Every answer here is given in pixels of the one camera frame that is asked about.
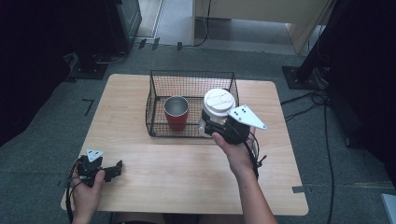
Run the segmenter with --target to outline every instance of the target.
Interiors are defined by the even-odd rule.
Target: wooden table
[[[236,80],[240,105],[268,129],[257,130],[259,183],[275,215],[303,216],[305,194],[276,93],[268,81]],[[242,214],[238,187],[212,139],[150,137],[145,123],[149,76],[112,75],[81,149],[103,150],[103,167],[123,160],[122,175],[105,183],[99,211]]]

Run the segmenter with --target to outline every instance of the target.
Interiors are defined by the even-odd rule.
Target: black wire basket
[[[229,91],[235,105],[239,106],[233,72],[151,71],[146,106],[148,134],[155,137],[202,137],[198,132],[199,120],[205,94],[212,89]],[[189,116],[183,131],[173,131],[166,120],[163,105],[171,96],[183,96],[189,102]]]

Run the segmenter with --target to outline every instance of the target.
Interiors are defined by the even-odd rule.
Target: red cup
[[[175,132],[183,131],[189,115],[189,102],[182,96],[171,96],[166,99],[163,108],[169,128]]]

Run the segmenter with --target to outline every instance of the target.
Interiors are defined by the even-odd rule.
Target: wire
[[[73,193],[74,189],[75,189],[78,185],[80,185],[81,183],[82,183],[82,181],[79,181],[79,183],[76,184],[76,185],[72,188],[72,190],[70,191],[69,197],[72,197],[72,193]]]
[[[329,99],[326,100],[324,105],[324,134],[326,139],[326,148],[327,148],[327,158],[329,159],[329,166],[330,166],[330,175],[332,178],[332,195],[330,198],[330,208],[329,208],[329,216],[327,218],[327,223],[330,224],[332,222],[332,206],[334,204],[334,171],[332,170],[332,157],[330,156],[330,148],[329,148],[329,135],[327,130],[327,102]]]
[[[298,112],[298,113],[296,113],[294,115],[287,116],[286,118],[290,118],[290,119],[286,120],[286,122],[291,120],[291,119],[293,119],[293,118],[295,118],[297,115],[300,115],[300,114],[303,114],[303,113],[307,112],[308,110],[310,110],[312,108],[324,105],[324,132],[325,132],[327,158],[329,160],[329,168],[330,168],[330,174],[331,174],[331,198],[330,198],[330,205],[329,205],[329,215],[328,215],[328,219],[327,219],[327,223],[330,224],[332,222],[332,208],[333,208],[333,204],[334,204],[335,185],[334,185],[334,171],[332,169],[332,157],[330,155],[329,135],[328,135],[328,122],[327,122],[327,105],[329,103],[329,98],[328,97],[325,98],[324,95],[319,95],[318,91],[314,91],[314,92],[307,93],[307,94],[305,94],[303,96],[292,98],[292,99],[290,99],[288,101],[285,101],[285,102],[283,102],[281,104],[284,105],[284,104],[287,104],[287,103],[290,103],[290,102],[294,102],[296,100],[304,98],[307,95],[311,95],[311,100],[312,100],[312,102],[314,102],[314,104],[310,108],[306,109],[305,111],[301,111],[301,112]],[[318,97],[318,96],[321,99],[320,102],[315,100],[315,97]]]
[[[205,27],[205,30],[206,30],[206,35],[207,35],[207,37],[209,37],[209,33],[208,33],[208,28],[207,28],[207,25],[206,25],[206,22],[205,22],[205,18],[202,18],[202,22],[204,23],[204,27]]]
[[[116,60],[116,61],[113,61],[113,62],[95,62],[95,63],[99,63],[99,64],[113,64],[113,63],[119,63],[120,61],[122,61],[122,60],[125,58],[125,56],[126,56],[126,53],[123,52],[123,53],[122,53],[122,57],[121,57],[120,59]]]
[[[281,105],[285,105],[285,104],[288,104],[288,103],[295,102],[297,100],[303,99],[306,96],[311,96],[311,101],[313,102],[313,104],[309,108],[307,108],[306,110],[303,110],[303,111],[297,112],[295,114],[291,114],[291,115],[286,116],[285,117],[285,121],[288,122],[291,119],[294,119],[295,117],[297,117],[299,115],[302,115],[302,114],[308,112],[309,110],[311,110],[313,108],[316,108],[316,107],[321,106],[321,105],[325,105],[326,101],[327,101],[327,98],[325,98],[325,95],[318,94],[320,91],[322,91],[322,90],[309,92],[309,93],[304,94],[302,96],[298,96],[298,97],[295,97],[295,98],[292,98],[290,100],[282,102]]]
[[[68,181],[67,181],[67,186],[66,186],[66,210],[67,210],[67,215],[69,216],[69,221],[70,223],[73,223],[73,211],[72,211],[72,205],[71,205],[71,201],[70,201],[70,196],[71,196],[71,192],[70,192],[70,185],[71,185],[71,180],[73,178],[73,173],[78,165],[79,159],[77,159],[73,166],[72,169],[69,172],[69,176],[68,176]]]
[[[314,75],[318,82],[323,86],[324,89],[329,86],[329,82],[326,80],[326,77],[329,74],[329,67],[315,67]]]
[[[233,132],[236,133],[236,134],[239,136],[239,139],[241,139],[241,140],[242,140],[242,143],[245,145],[245,147],[246,147],[246,149],[247,149],[247,152],[248,152],[248,155],[249,155],[249,157],[250,157],[250,161],[251,161],[251,163],[252,163],[252,165],[253,165],[254,174],[256,175],[257,179],[259,179],[259,170],[258,170],[258,167],[257,167],[257,160],[256,160],[256,158],[254,157],[251,148],[248,146],[247,141],[244,141],[244,140],[243,140],[243,137],[242,137],[241,134],[235,129],[235,127],[233,127],[232,125],[228,125],[228,127],[230,127],[230,128],[233,130]]]
[[[254,133],[250,132],[250,134],[253,136],[253,139],[254,139],[254,140],[252,140],[253,145],[254,145],[254,143],[257,144],[257,155],[255,156],[255,160],[257,160],[257,159],[259,158],[259,154],[260,154],[259,141],[257,140],[256,135],[254,135]]]
[[[206,35],[205,35],[205,38],[200,44],[194,45],[194,47],[200,47],[202,44],[204,44],[206,42],[207,37],[209,36],[209,15],[210,15],[210,5],[211,5],[211,3],[212,3],[212,0],[209,0],[209,6],[207,7],[207,16],[206,16],[206,26],[205,26],[206,27]]]

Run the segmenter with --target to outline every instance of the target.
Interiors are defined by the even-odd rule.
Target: finger
[[[78,178],[78,171],[77,166],[75,167],[73,174],[72,174],[72,185],[71,187],[76,186],[81,180]]]
[[[95,182],[93,183],[92,189],[95,192],[100,192],[103,183],[105,182],[105,171],[104,170],[100,170],[95,177]]]
[[[224,138],[219,133],[212,133],[212,138],[215,140],[215,143],[223,150],[223,152],[227,154],[228,143],[224,140]]]

